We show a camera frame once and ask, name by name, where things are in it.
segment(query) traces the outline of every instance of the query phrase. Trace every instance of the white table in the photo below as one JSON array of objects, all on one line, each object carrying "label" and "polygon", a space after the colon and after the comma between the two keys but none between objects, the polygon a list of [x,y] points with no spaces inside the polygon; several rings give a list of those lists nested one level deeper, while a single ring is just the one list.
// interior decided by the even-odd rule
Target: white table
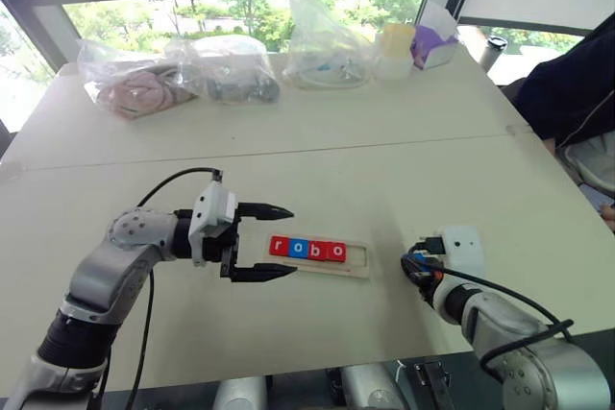
[{"label": "white table", "polygon": [[[475,77],[475,85],[485,87],[477,93],[484,96],[486,78]],[[0,166],[0,312],[5,318],[0,396],[9,393],[76,265],[100,241],[109,220],[160,179],[197,165],[224,169],[226,186],[240,200],[296,213],[280,222],[246,219],[240,230],[242,263],[260,260],[273,232],[330,236],[365,242],[372,253],[371,276],[297,273],[266,284],[230,284],[218,278],[214,264],[196,269],[188,261],[162,263],[156,269],[143,387],[467,350],[458,327],[441,322],[420,300],[399,264],[399,256],[421,235],[447,224],[477,226],[487,276],[539,300],[561,318],[574,319],[574,333],[613,327],[606,313],[615,239],[534,134],[510,134],[505,128],[497,133],[503,113],[511,124],[520,123],[503,97],[494,93],[490,103],[495,108],[485,111],[493,116],[491,124],[482,117],[483,130],[476,135],[466,124],[469,134],[461,139],[440,132],[446,139],[386,144],[389,133],[379,131],[380,145],[370,147],[249,155],[245,144],[241,156],[167,161],[131,161],[123,152],[121,160],[109,157],[108,164],[76,162],[65,168],[45,168],[38,163],[43,156],[26,149],[36,144],[23,139],[34,137],[28,135],[33,133],[28,123],[8,154],[28,158],[29,167],[36,161],[37,167],[9,178],[12,165]],[[451,107],[463,104],[449,100]],[[365,105],[367,114],[375,113]],[[422,113],[428,117],[426,109]],[[39,124],[40,114],[35,117]],[[144,133],[151,130],[147,120],[140,126]],[[371,125],[358,114],[355,120]],[[130,127],[122,132],[129,136]],[[93,144],[92,137],[87,144]],[[56,144],[50,140],[49,146]],[[86,160],[79,147],[71,152],[77,153],[75,160]],[[95,153],[101,163],[111,154]],[[52,154],[58,166],[70,158]],[[207,175],[178,180],[151,205],[163,210],[191,206],[207,181]],[[142,295],[114,344],[110,389],[132,384],[145,301]]]},{"label": "white table", "polygon": [[345,91],[305,91],[283,84],[282,96],[277,104],[248,108],[196,99],[127,121],[95,107],[82,88],[76,65],[67,65],[5,160],[39,169],[314,151],[528,130],[465,49],[446,66],[416,71],[406,82],[372,82]]}]

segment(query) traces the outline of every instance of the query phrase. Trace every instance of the window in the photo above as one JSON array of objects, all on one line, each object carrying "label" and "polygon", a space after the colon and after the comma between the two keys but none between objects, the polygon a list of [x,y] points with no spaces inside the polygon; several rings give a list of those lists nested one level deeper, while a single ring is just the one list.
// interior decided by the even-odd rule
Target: window
[{"label": "window", "polygon": [[[413,22],[422,0],[322,0],[347,26],[369,38],[385,22]],[[288,0],[115,0],[64,5],[83,38],[111,47],[159,52],[172,37],[246,34],[270,52],[287,49]]]},{"label": "window", "polygon": [[497,85],[508,85],[526,77],[536,64],[563,55],[583,39],[567,34],[486,26],[459,26],[459,36],[476,61],[480,59],[487,37],[500,36],[508,41],[489,71],[489,77]]},{"label": "window", "polygon": [[0,120],[18,132],[38,104],[54,72],[0,2]]}]

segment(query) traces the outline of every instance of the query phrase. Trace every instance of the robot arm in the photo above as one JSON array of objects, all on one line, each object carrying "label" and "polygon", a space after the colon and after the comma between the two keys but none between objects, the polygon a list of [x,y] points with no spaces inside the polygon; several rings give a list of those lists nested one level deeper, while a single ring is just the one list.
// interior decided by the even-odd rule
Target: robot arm
[{"label": "robot arm", "polygon": [[585,351],[554,338],[546,325],[500,295],[438,271],[482,275],[475,229],[444,228],[409,253],[402,257],[404,272],[446,322],[461,326],[481,364],[503,383],[505,410],[609,408],[606,379]]},{"label": "robot arm", "polygon": [[194,210],[162,213],[135,207],[113,220],[101,244],[77,267],[68,293],[37,352],[32,355],[5,410],[87,409],[107,365],[117,330],[145,279],[161,261],[191,258],[195,266],[220,262],[220,277],[266,281],[296,270],[259,263],[237,268],[238,225],[244,216],[275,220],[291,212],[267,204],[242,204],[221,184],[221,172],[197,198]]}]

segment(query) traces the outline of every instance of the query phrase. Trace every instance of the red block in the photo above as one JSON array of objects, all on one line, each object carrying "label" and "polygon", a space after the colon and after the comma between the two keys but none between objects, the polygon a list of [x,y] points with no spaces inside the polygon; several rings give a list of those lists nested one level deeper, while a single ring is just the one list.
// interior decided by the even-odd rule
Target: red block
[{"label": "red block", "polygon": [[319,242],[312,240],[309,242],[309,253],[307,259],[313,259],[315,261],[327,260],[327,250],[329,249],[329,242]]},{"label": "red block", "polygon": [[346,262],[346,244],[330,242],[327,250],[327,260],[335,261],[336,263]]},{"label": "red block", "polygon": [[274,256],[288,256],[289,245],[290,239],[288,237],[274,235],[271,237],[271,243],[269,244],[269,254]]}]

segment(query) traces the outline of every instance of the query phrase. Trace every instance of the tissue box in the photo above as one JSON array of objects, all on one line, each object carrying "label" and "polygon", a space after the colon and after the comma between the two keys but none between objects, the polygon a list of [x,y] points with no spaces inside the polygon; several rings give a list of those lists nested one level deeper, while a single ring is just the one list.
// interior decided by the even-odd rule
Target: tissue box
[{"label": "tissue box", "polygon": [[428,2],[412,42],[414,64],[421,69],[439,66],[448,62],[455,53],[457,22],[443,7]]}]

